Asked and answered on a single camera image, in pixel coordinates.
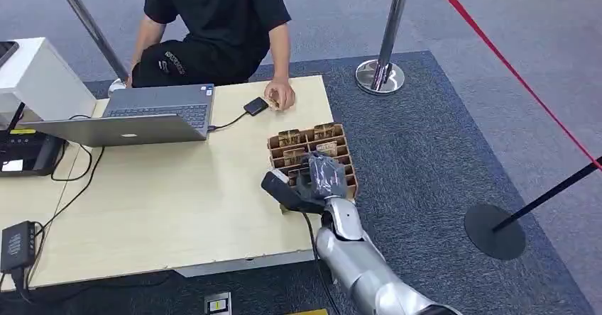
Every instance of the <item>person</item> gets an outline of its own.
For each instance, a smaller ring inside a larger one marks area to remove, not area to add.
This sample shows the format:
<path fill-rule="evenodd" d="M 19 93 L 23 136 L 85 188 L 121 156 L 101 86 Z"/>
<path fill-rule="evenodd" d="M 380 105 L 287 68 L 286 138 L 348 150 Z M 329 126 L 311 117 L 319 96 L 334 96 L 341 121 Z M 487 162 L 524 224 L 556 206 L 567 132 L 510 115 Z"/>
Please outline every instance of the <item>person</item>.
<path fill-rule="evenodd" d="M 161 43 L 180 16 L 190 32 Z M 272 53 L 264 91 L 282 110 L 295 103 L 289 84 L 290 15 L 283 0 L 146 0 L 127 87 L 247 82 Z"/>

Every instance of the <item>black t-shirt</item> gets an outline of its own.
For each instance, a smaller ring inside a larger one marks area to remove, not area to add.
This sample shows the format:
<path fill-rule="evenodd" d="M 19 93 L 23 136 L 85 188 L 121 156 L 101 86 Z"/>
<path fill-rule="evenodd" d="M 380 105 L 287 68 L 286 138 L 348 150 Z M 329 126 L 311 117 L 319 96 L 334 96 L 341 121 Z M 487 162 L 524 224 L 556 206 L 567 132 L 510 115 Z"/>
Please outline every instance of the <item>black t-shirt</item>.
<path fill-rule="evenodd" d="M 180 15 L 190 31 L 186 40 L 259 61 L 270 47 L 268 32 L 290 21 L 283 0 L 146 0 L 144 12 L 162 24 Z"/>

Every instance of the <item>laptop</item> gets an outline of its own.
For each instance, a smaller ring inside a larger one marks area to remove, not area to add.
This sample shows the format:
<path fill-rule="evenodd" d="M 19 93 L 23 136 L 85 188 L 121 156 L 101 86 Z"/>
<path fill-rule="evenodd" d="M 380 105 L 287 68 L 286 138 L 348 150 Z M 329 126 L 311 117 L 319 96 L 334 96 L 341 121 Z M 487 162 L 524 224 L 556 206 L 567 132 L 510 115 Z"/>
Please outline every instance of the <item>laptop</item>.
<path fill-rule="evenodd" d="M 207 139 L 213 84 L 116 90 L 101 118 L 21 123 L 89 147 Z"/>

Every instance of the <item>black pants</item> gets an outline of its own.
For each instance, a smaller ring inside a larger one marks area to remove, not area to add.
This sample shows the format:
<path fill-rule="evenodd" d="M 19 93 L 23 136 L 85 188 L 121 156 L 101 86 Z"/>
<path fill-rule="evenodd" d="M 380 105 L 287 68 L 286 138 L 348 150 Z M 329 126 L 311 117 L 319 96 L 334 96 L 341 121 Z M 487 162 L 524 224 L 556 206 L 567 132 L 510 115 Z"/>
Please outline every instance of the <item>black pants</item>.
<path fill-rule="evenodd" d="M 256 60 L 242 57 L 230 55 L 213 44 L 168 40 L 144 50 L 141 61 L 132 70 L 132 87 L 244 83 L 263 57 Z"/>

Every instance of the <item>stanchion post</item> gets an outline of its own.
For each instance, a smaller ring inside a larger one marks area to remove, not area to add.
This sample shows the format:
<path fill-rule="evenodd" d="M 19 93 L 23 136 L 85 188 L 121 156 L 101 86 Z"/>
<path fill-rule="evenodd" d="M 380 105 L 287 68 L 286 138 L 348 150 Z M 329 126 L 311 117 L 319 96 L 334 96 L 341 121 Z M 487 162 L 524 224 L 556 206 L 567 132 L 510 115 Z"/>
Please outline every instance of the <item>stanchion post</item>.
<path fill-rule="evenodd" d="M 385 37 L 377 60 L 360 64 L 356 70 L 356 82 L 360 89 L 376 95 L 395 93 L 405 81 L 405 74 L 397 65 L 390 62 L 395 38 L 399 30 L 405 0 L 393 0 L 389 10 Z"/>
<path fill-rule="evenodd" d="M 84 27 L 86 28 L 86 30 L 88 30 L 88 33 L 100 49 L 101 53 L 105 56 L 106 60 L 109 62 L 111 68 L 113 68 L 113 70 L 121 79 L 121 81 L 125 82 L 128 78 L 128 71 L 121 63 L 121 61 L 119 61 L 117 55 L 115 55 L 115 52 L 109 45 L 109 42 L 107 42 L 102 32 L 100 31 L 98 25 L 94 22 L 92 15 L 90 15 L 90 12 L 88 12 L 86 7 L 82 3 L 82 0 L 67 0 L 67 2 L 69 3 L 69 5 L 71 5 L 71 8 L 73 9 L 77 17 L 80 19 L 80 21 L 84 24 Z"/>

